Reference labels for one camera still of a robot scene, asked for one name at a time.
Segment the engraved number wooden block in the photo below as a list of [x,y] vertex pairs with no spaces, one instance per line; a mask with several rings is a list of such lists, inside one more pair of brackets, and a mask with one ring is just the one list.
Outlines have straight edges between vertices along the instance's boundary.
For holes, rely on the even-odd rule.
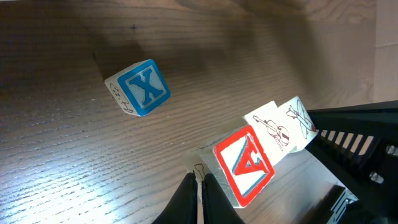
[[287,122],[282,119],[274,101],[245,114],[243,119],[252,126],[272,166],[296,150],[292,132],[289,131]]

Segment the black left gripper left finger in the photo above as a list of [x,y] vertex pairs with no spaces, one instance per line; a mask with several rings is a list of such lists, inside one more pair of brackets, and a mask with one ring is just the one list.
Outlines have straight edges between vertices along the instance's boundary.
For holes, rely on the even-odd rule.
[[162,213],[152,224],[197,224],[198,184],[194,173],[187,173]]

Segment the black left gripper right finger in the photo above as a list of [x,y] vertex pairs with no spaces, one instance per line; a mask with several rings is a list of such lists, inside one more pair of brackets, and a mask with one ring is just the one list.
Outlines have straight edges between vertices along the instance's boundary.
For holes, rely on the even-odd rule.
[[213,174],[201,183],[204,224],[244,224]]

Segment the blue X wooden block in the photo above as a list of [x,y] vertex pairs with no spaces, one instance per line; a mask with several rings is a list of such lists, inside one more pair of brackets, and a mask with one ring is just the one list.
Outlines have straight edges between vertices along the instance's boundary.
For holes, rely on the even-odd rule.
[[137,62],[104,81],[121,109],[146,116],[165,103],[171,92],[154,60]]

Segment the red A wooden block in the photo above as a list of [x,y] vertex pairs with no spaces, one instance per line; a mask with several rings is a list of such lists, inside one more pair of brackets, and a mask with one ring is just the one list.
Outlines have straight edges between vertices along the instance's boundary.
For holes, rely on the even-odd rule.
[[234,208],[249,205],[275,175],[250,125],[220,134],[188,151],[182,162],[199,184],[207,174],[213,174]]

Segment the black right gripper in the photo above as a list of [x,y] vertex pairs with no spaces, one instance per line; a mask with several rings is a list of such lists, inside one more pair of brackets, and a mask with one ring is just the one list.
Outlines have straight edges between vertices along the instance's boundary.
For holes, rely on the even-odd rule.
[[397,102],[310,110],[319,131],[306,147],[346,191],[324,214],[334,223],[397,222]]

